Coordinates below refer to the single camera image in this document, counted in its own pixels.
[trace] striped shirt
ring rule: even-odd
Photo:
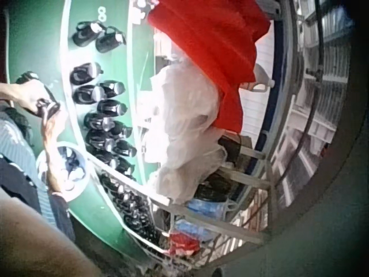
[[[16,124],[6,113],[1,111],[0,154],[11,161],[10,164],[22,172],[25,177],[29,178],[29,184],[31,186],[36,186],[41,214],[49,224],[56,227],[57,224],[52,213],[47,187],[37,176],[35,155]]]

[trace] white plastic bag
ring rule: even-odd
[[[173,199],[175,204],[184,204],[195,195],[198,184],[214,173],[227,158],[225,149],[217,145],[215,149],[197,156],[178,169],[162,166],[151,176],[151,184],[156,193]]]
[[[199,183],[227,158],[218,145],[224,130],[210,127],[218,115],[216,86],[183,58],[152,77],[155,111],[146,134],[145,160],[161,168],[148,184],[177,204],[191,200]]]
[[[170,140],[197,136],[216,119],[218,90],[191,61],[165,67],[151,78],[151,83],[157,97],[163,100],[159,113]]]

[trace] red item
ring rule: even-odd
[[[221,102],[213,126],[240,133],[238,88],[255,81],[255,42],[270,27],[255,0],[160,0],[148,20],[218,86]]]
[[[200,242],[182,233],[171,233],[171,247],[169,254],[177,256],[191,256],[200,250]]]

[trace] person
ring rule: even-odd
[[[38,99],[49,99],[43,84],[0,84],[0,99],[37,111]],[[75,239],[63,198],[62,160],[57,138],[65,128],[61,108],[49,120],[44,110],[41,133],[48,165],[47,184],[37,175],[36,159],[9,114],[0,104],[0,272],[5,276],[100,276],[100,271],[72,243]]]

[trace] white bottle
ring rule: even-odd
[[[246,89],[251,92],[266,92],[268,87],[273,88],[275,85],[274,80],[269,78],[268,74],[266,74],[264,68],[258,63],[255,64],[254,74],[256,82],[254,83],[243,83],[241,84],[241,88]],[[257,85],[264,85],[264,88],[255,88]]]

